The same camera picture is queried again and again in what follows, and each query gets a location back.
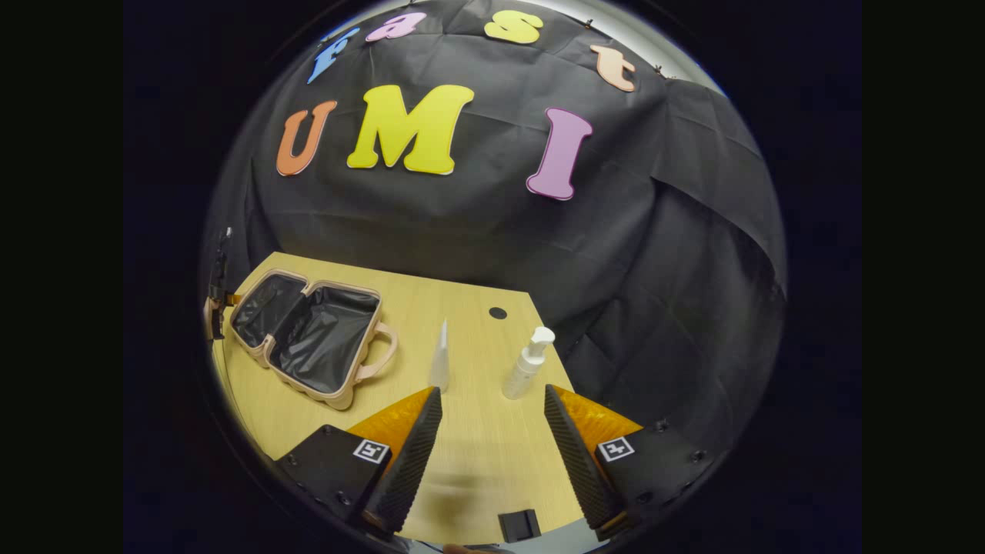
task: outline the foam letter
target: foam letter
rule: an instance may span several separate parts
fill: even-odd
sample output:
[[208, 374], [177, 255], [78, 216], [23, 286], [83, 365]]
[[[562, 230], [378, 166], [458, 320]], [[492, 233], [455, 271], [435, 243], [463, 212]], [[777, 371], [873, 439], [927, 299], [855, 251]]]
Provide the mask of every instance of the foam letter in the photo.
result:
[[322, 71], [328, 69], [328, 66], [335, 63], [335, 56], [342, 53], [342, 50], [346, 48], [346, 44], [349, 43], [349, 39], [359, 31], [360, 28], [356, 27], [355, 29], [342, 35], [342, 37], [335, 42], [332, 42], [331, 46], [318, 53], [318, 57], [314, 58], [314, 71], [311, 72], [311, 77], [308, 77], [308, 85], [311, 84], [311, 81], [314, 81], [315, 77], [321, 75]]
[[307, 116], [307, 110], [303, 109], [295, 113], [284, 123], [284, 136], [281, 137], [281, 148], [277, 151], [277, 173], [281, 175], [297, 175], [307, 168], [314, 158], [314, 151], [318, 148], [318, 141], [321, 139], [321, 129], [325, 126], [325, 118], [335, 109], [335, 101], [328, 101], [319, 104], [311, 111], [314, 114], [314, 121], [311, 121], [311, 129], [308, 130], [307, 142], [304, 143], [304, 150], [299, 156], [291, 154], [295, 146], [297, 128]]
[[484, 27], [486, 35], [520, 44], [535, 42], [541, 36], [537, 29], [544, 26], [541, 18], [514, 10], [496, 12], [492, 14], [492, 20], [495, 23], [487, 23]]
[[633, 83], [623, 78], [624, 68], [629, 71], [636, 71], [636, 68], [633, 67], [631, 63], [623, 59], [622, 52], [594, 44], [590, 46], [590, 48], [593, 52], [599, 54], [599, 62], [595, 67], [598, 70], [599, 75], [601, 75], [607, 83], [621, 91], [626, 91], [628, 93], [631, 93], [636, 88]]
[[569, 200], [574, 196], [571, 186], [574, 160], [582, 139], [592, 134], [592, 125], [559, 107], [549, 107], [545, 114], [551, 121], [551, 134], [540, 168], [527, 178], [527, 190], [557, 200]]
[[404, 167], [412, 172], [447, 175], [455, 168], [451, 159], [451, 136], [462, 106], [475, 97], [471, 89], [458, 85], [441, 85], [431, 89], [418, 105], [407, 113], [400, 87], [383, 85], [369, 89], [362, 99], [366, 114], [356, 149], [346, 163], [350, 168], [372, 168], [379, 160], [373, 150], [376, 135], [383, 152], [383, 162], [392, 168], [417, 135], [414, 150], [404, 158]]
[[386, 22], [386, 25], [383, 27], [367, 35], [366, 42], [375, 42], [381, 38], [397, 38], [399, 36], [409, 35], [414, 30], [414, 26], [420, 23], [425, 17], [427, 17], [427, 14], [422, 14], [421, 12], [397, 16]]

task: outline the white bottle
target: white bottle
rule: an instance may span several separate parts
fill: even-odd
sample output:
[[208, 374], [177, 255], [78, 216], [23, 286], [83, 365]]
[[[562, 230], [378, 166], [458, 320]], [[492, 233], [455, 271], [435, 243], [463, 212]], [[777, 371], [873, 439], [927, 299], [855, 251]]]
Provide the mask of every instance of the white bottle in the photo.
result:
[[530, 337], [530, 344], [520, 352], [513, 373], [502, 386], [503, 396], [515, 400], [522, 396], [527, 388], [530, 388], [530, 381], [544, 365], [544, 349], [549, 344], [554, 343], [554, 338], [554, 332], [546, 327], [534, 329], [534, 336]]
[[437, 336], [437, 347], [431, 358], [431, 376], [428, 383], [441, 389], [441, 394], [448, 391], [448, 320], [441, 324], [441, 332]]

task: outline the letter m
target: letter m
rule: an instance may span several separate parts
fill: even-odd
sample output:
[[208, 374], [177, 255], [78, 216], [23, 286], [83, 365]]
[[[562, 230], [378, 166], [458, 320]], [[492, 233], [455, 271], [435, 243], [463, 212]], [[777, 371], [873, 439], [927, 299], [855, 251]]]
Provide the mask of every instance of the letter m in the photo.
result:
[[458, 85], [433, 88], [413, 111], [407, 113], [400, 87], [384, 85], [369, 89], [362, 99], [366, 115], [362, 119], [356, 149], [349, 155], [350, 168], [372, 168], [379, 155], [373, 147], [379, 135], [383, 162], [392, 168], [417, 136], [414, 150], [404, 158], [404, 167], [412, 172], [447, 175], [455, 169], [451, 159], [451, 137], [462, 106], [475, 97], [471, 89]]

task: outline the wooden table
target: wooden table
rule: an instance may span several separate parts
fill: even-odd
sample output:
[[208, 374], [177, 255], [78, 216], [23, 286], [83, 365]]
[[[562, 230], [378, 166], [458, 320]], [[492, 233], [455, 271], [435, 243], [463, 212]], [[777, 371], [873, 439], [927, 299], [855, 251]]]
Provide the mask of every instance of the wooden table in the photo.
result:
[[[582, 518], [554, 437], [544, 418], [544, 385], [571, 389], [554, 347], [530, 390], [517, 400], [500, 391], [540, 317], [527, 293], [449, 283], [338, 263], [271, 254], [236, 291], [242, 294], [267, 270], [359, 285], [383, 298], [382, 320], [400, 347], [373, 379], [356, 387], [352, 406], [334, 410], [291, 389], [257, 365], [232, 338], [215, 341], [221, 381], [241, 424], [260, 448], [279, 458], [324, 424], [348, 429], [428, 385], [441, 322], [448, 319], [451, 380], [444, 411], [417, 498], [398, 533], [437, 543], [502, 542], [498, 514], [533, 509], [542, 533]], [[506, 319], [490, 315], [506, 310]], [[376, 340], [367, 362], [386, 351]]]

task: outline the white pump bottle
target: white pump bottle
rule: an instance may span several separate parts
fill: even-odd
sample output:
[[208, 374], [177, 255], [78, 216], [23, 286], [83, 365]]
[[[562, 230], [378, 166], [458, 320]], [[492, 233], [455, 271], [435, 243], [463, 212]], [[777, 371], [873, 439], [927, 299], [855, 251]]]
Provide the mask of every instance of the white pump bottle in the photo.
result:
[[544, 349], [549, 344], [554, 344], [554, 339], [554, 332], [550, 329], [546, 327], [534, 329], [534, 336], [530, 337], [530, 344], [520, 352], [513, 372], [502, 386], [503, 396], [515, 400], [530, 388], [530, 381], [544, 365], [546, 359]]

